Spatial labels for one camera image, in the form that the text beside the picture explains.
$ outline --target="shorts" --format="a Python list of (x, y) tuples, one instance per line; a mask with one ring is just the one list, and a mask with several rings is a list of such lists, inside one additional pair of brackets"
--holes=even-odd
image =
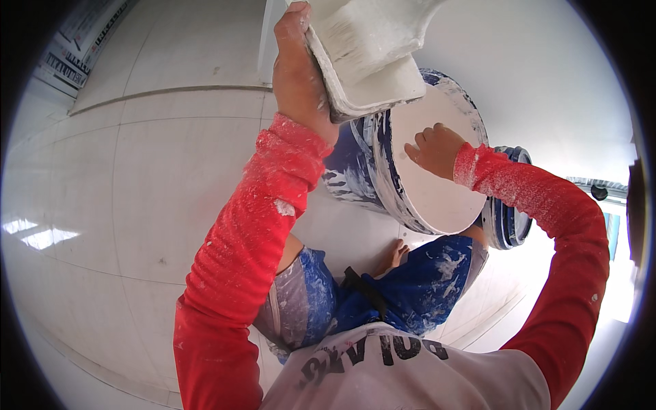
[[(325, 252), (304, 247), (274, 280), (253, 325), (284, 361), (324, 337), (381, 320), (371, 298), (338, 285), (323, 263)], [(406, 254), (397, 268), (374, 279), (386, 307), (383, 321), (423, 337), (446, 321), (487, 260), (483, 245), (466, 236), (441, 236)]]

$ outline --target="bare foot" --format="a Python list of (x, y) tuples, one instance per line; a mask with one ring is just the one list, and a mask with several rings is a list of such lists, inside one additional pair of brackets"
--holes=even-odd
[(408, 253), (410, 248), (408, 245), (403, 244), (402, 239), (395, 240), (391, 246), (390, 250), (382, 258), (382, 261), (378, 265), (378, 268), (374, 271), (374, 274), (371, 277), (377, 277), (385, 273), (389, 268), (396, 268), (401, 263), (401, 256)]

